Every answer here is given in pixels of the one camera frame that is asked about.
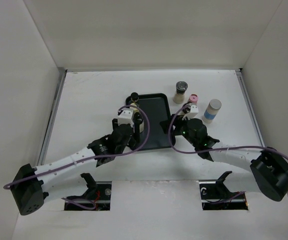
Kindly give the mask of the black top grinder bottle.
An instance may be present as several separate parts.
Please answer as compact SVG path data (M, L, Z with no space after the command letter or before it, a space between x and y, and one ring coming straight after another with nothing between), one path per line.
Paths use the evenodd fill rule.
M139 125L139 132L142 133L144 131L144 118L140 112L136 112L135 115L136 123Z

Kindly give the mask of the yellow cap seasoning shaker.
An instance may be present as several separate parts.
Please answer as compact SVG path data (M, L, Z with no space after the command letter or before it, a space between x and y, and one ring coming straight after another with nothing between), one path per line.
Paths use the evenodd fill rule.
M131 104L130 104L131 106L132 106L132 108L134 108L134 106L136 106L137 108L139 108L139 104L138 103L134 103L134 102L132 102Z

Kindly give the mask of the small brown spice bottle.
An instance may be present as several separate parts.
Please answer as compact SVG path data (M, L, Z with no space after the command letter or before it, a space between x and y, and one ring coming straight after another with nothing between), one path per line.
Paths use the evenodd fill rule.
M139 94L137 92L132 92L130 95L130 102L137 103L139 101Z

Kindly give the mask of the pink cap seasoning shaker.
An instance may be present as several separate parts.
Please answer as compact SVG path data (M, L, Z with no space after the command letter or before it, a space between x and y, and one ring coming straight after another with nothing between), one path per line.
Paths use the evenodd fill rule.
M188 103L190 104L190 105L197 105L197 103L198 103L198 96L196 95L196 94L191 94L190 96L189 96L189 98L188 98Z

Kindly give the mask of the black cap pepper grinder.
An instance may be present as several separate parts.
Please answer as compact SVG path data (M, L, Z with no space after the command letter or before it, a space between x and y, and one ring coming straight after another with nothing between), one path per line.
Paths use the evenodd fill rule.
M185 92L188 88L188 84L185 81L178 81L176 83L176 91L173 96L173 102L176 104L182 104L185 99Z

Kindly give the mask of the small dark cap bottle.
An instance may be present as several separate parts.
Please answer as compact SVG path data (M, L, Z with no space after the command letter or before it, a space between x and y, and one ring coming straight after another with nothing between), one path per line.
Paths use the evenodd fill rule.
M184 109L182 109L180 115L184 116L185 114L187 114L190 111L190 107L185 107Z

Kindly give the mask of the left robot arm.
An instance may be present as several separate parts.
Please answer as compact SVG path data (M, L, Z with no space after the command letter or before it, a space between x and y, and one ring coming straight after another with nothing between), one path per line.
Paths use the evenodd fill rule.
M125 109L113 119L111 134L53 163L37 167L23 165L14 180L4 188L11 191L22 216L32 214L55 199L62 199L78 209L93 211L103 193L91 175L91 169L127 155L126 148L131 149L130 153L141 150L143 130L150 130L147 116Z

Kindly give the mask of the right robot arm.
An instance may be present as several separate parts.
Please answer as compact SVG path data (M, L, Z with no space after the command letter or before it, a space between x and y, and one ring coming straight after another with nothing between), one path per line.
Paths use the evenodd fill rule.
M288 193L288 157L276 149L262 146L230 146L208 135L200 119L173 115L160 123L170 144L176 136L194 147L192 154L213 163L226 163L245 170L238 174L231 170L218 179L202 183L210 186L210 199L232 198L243 192L258 192L267 198L280 202Z

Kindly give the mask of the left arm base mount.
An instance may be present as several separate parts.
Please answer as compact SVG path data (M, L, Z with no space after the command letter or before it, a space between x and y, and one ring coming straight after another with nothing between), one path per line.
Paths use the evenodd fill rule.
M82 195L66 198L73 203L65 202L64 211L109 211L111 206L112 182L95 181L91 174L82 173L80 177L86 183Z

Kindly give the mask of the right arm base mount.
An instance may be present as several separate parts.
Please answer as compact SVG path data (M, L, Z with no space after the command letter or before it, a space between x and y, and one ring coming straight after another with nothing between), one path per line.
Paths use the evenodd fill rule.
M232 171L226 171L218 179L199 181L202 209L204 211L248 210L245 192L231 192L224 185L231 173Z

